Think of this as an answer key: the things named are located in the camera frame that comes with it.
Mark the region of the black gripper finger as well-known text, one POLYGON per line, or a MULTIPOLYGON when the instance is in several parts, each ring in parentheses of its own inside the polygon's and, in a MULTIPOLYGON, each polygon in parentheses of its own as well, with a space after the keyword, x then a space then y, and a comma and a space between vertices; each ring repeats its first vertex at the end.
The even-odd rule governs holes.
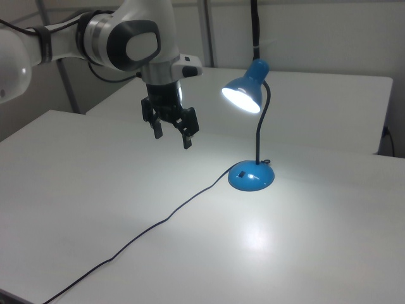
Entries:
POLYGON ((161 127, 161 117, 159 113, 153 108, 149 98, 141 100, 142 118, 143 121, 148 122, 154 132, 155 139, 159 139, 163 136, 161 127))
POLYGON ((181 109, 179 114, 173 125, 182 134, 184 149, 189 149, 192 146, 192 137, 199 131, 196 111, 190 107, 181 109))

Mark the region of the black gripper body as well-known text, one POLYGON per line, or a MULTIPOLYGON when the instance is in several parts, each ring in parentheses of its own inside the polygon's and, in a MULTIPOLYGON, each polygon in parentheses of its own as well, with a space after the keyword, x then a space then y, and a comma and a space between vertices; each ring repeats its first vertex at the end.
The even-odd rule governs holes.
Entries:
POLYGON ((145 99, 145 121, 152 122, 161 119, 171 124, 177 124, 182 112, 182 93, 180 81, 165 84, 147 84, 145 99))

